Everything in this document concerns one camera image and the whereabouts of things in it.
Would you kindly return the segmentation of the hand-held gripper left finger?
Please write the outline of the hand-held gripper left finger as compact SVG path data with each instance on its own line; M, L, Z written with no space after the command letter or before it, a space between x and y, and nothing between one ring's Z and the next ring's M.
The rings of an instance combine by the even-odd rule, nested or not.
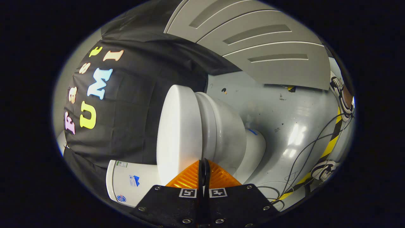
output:
M203 170L204 164L198 160L168 184L152 185L131 210L131 215L149 227L198 227Z

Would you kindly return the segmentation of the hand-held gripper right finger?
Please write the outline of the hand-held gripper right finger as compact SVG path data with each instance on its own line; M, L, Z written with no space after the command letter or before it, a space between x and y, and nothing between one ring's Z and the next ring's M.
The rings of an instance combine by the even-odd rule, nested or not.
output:
M278 209L254 184L241 184L216 163L204 159L204 203L210 227L262 227Z

